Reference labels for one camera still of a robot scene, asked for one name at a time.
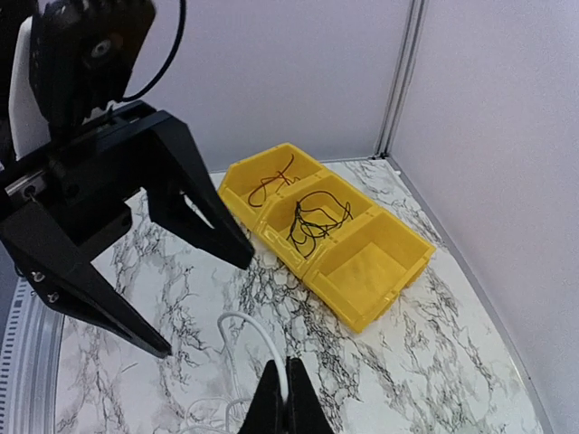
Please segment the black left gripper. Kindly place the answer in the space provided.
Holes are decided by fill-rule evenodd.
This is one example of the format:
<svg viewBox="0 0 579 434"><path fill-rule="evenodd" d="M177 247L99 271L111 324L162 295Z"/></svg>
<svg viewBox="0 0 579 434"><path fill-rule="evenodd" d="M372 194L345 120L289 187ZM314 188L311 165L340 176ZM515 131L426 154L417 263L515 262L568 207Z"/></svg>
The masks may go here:
<svg viewBox="0 0 579 434"><path fill-rule="evenodd" d="M47 307L166 358L171 344L74 244L111 244L126 234L126 200L141 186L152 222L249 267L254 248L215 190L189 127L143 101L110 110L68 143L49 143L2 171L1 242Z"/></svg>

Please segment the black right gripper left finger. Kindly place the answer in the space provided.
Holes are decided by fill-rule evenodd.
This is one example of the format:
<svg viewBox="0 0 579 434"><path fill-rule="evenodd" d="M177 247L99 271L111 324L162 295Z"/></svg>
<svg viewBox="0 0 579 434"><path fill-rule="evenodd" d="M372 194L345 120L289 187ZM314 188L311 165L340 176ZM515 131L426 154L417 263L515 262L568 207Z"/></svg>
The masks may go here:
<svg viewBox="0 0 579 434"><path fill-rule="evenodd" d="M285 405L280 395L278 370L273 360L266 363L239 434L281 434Z"/></svg>

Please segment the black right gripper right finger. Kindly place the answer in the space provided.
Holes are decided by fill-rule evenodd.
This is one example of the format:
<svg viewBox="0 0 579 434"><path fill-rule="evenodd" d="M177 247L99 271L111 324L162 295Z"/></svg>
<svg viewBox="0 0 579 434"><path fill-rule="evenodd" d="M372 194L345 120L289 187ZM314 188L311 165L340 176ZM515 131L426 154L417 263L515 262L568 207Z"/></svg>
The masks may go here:
<svg viewBox="0 0 579 434"><path fill-rule="evenodd" d="M286 373L289 382L288 433L333 434L304 363L299 358L288 358Z"/></svg>

